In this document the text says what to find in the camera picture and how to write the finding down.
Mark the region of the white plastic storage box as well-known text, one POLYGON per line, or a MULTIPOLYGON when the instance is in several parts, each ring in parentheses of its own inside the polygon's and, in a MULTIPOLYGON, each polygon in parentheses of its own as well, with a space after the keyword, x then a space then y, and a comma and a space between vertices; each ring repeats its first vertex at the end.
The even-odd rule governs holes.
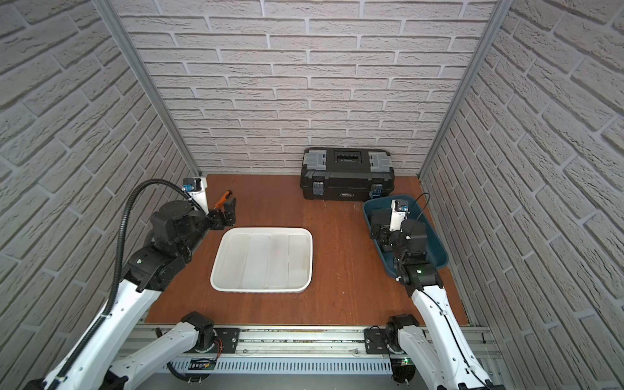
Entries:
POLYGON ((226 293, 301 293, 311 283, 313 237, 298 227, 235 227, 219 244, 211 286, 226 293))

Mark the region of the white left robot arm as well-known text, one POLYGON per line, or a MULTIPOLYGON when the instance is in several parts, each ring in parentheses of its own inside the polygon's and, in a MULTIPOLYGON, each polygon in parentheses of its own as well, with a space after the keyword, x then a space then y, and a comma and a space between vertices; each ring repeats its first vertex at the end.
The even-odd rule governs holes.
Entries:
POLYGON ((228 196, 213 209, 195 196, 170 201, 152 216, 148 245, 123 263, 126 226, 133 203, 128 199, 120 226, 110 297, 70 353, 46 377, 30 380, 27 389, 132 389, 179 354, 220 353, 223 344, 211 319, 194 311, 169 332, 125 358, 117 354, 142 314, 191 261, 193 251, 210 230, 232 227, 236 200, 228 196))

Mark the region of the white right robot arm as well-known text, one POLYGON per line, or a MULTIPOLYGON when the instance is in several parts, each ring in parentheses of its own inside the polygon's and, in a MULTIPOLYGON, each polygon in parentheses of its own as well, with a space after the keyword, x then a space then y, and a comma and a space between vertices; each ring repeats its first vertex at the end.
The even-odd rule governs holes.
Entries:
POLYGON ((388 347, 403 352, 429 389, 503 389, 494 383, 475 357, 453 315, 443 281, 427 259, 426 225, 403 219, 393 222, 386 215, 370 222, 370 238, 393 254, 396 280, 424 320, 424 336, 413 315, 388 320, 388 347))

